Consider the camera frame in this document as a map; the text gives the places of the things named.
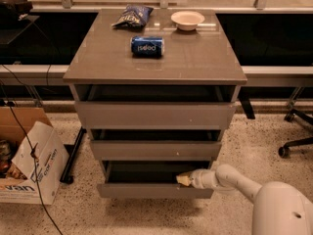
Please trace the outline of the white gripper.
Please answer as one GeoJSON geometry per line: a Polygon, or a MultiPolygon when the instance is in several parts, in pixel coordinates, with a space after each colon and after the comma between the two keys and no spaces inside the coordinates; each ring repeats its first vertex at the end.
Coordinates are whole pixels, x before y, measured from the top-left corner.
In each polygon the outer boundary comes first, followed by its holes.
{"type": "Polygon", "coordinates": [[[197,169],[192,173],[183,172],[176,176],[176,180],[184,186],[192,184],[197,189],[215,189],[218,185],[215,171],[209,169],[197,169]]]}

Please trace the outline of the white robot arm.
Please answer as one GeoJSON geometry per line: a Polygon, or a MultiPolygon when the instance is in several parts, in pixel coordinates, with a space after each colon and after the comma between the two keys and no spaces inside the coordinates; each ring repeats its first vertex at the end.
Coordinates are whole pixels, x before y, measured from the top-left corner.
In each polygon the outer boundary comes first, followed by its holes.
{"type": "Polygon", "coordinates": [[[313,235],[313,203],[287,183],[261,185],[229,164],[183,172],[176,180],[196,189],[241,192],[253,204],[251,235],[313,235]]]}

